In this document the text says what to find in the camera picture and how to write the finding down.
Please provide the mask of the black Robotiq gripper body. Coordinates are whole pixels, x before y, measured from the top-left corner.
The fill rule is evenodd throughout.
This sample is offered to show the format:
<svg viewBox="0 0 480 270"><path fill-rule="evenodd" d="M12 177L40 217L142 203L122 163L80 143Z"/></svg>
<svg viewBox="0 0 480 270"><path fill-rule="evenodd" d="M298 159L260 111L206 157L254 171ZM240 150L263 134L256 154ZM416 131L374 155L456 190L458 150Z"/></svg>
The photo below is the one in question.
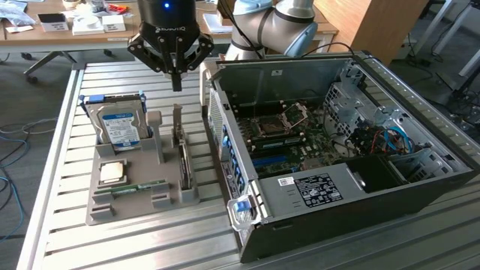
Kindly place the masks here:
<svg viewBox="0 0 480 270"><path fill-rule="evenodd" d="M195 1L138 1L142 24L140 36L144 41L160 51L159 37L166 38L170 52L176 52L176 38L183 38L184 55L195 52L194 43L200 36L200 27L196 22Z"/></svg>

